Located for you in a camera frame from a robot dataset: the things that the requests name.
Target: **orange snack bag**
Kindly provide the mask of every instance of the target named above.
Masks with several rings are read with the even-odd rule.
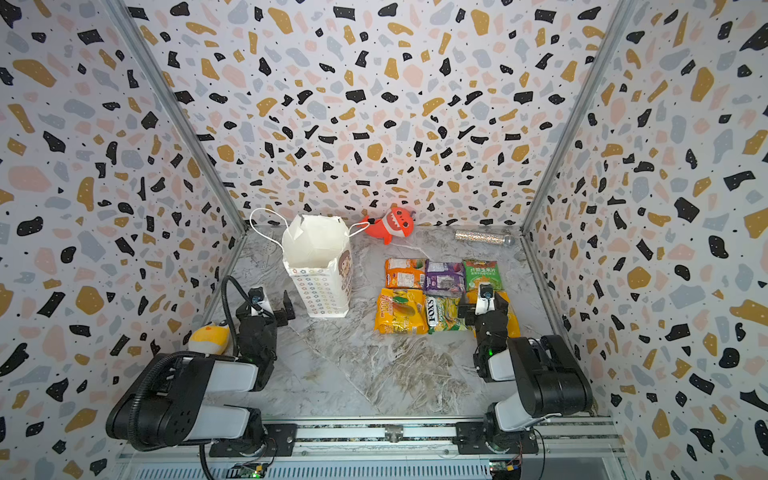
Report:
[[[424,289],[426,260],[423,258],[388,258],[385,262],[387,288]]]

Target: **purple snack bag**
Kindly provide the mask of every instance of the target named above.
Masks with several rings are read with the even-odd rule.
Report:
[[[463,263],[427,262],[427,295],[458,298],[465,292],[464,282]]]

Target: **orange shark plush toy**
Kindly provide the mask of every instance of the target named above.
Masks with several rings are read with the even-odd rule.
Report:
[[[373,238],[383,238],[385,245],[389,245],[393,237],[405,238],[413,233],[413,219],[404,208],[393,207],[384,218],[372,220],[370,217],[362,220],[371,224],[366,233]]]

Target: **bag handle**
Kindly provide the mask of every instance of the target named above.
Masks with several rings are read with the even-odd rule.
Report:
[[[285,224],[286,224],[286,227],[288,227],[288,220],[286,220],[286,219],[285,219],[285,217],[283,217],[282,215],[280,215],[279,213],[277,213],[275,210],[270,210],[269,208],[264,208],[264,207],[254,208],[254,209],[253,209],[253,210],[250,212],[250,215],[248,216],[248,224],[249,224],[249,225],[250,225],[250,227],[253,229],[253,231],[254,231],[254,232],[256,232],[256,234],[257,234],[257,235],[260,235],[260,236],[262,236],[262,237],[266,238],[267,240],[269,240],[269,241],[270,241],[270,242],[272,242],[272,243],[276,243],[276,244],[277,244],[277,246],[278,246],[278,247],[280,247],[280,249],[284,251],[284,249],[283,249],[283,245],[282,245],[280,242],[278,242],[277,240],[275,240],[275,239],[273,239],[273,238],[270,238],[270,237],[268,237],[267,235],[264,235],[264,234],[263,234],[263,233],[261,233],[260,231],[256,230],[256,228],[253,226],[253,213],[254,213],[254,212],[256,212],[257,210],[265,210],[265,211],[267,211],[267,212],[269,212],[269,213],[271,213],[271,214],[275,214],[275,215],[277,215],[278,217],[280,217],[280,218],[282,218],[282,219],[283,219],[283,222],[285,222]]]
[[[357,222],[357,223],[353,223],[352,225],[350,225],[350,226],[349,226],[349,229],[351,230],[353,227],[357,227],[357,226],[359,226],[359,225],[365,225],[365,226],[364,226],[363,228],[361,228],[360,230],[357,230],[355,233],[348,233],[348,234],[347,234],[347,237],[348,237],[348,238],[352,238],[352,237],[354,237],[354,236],[355,236],[355,235],[357,235],[358,233],[362,232],[363,230],[365,230],[366,228],[368,228],[368,227],[370,227],[370,226],[371,226],[371,224],[370,224],[370,223],[368,223],[368,222]]]

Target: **snack bag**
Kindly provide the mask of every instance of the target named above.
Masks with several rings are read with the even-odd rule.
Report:
[[[423,290],[425,264],[423,258],[388,258],[385,263],[386,287]]]
[[[481,283],[490,283],[494,291],[501,290],[502,275],[495,260],[464,260],[467,292],[477,290]]]
[[[382,289],[374,329],[381,333],[427,333],[424,292]]]
[[[512,302],[509,301],[509,295],[507,295],[506,292],[499,292],[497,291],[498,295],[503,298],[504,300],[507,300],[509,303],[509,308],[507,309],[507,336],[511,338],[516,338],[520,336],[520,324],[518,323],[518,317],[515,315],[515,310],[512,309]],[[467,292],[467,300],[474,305],[478,301],[478,291],[473,290],[471,292]]]
[[[460,297],[465,292],[464,264],[427,261],[427,295]]]
[[[469,329],[458,317],[458,298],[427,296],[426,313],[429,333]]]

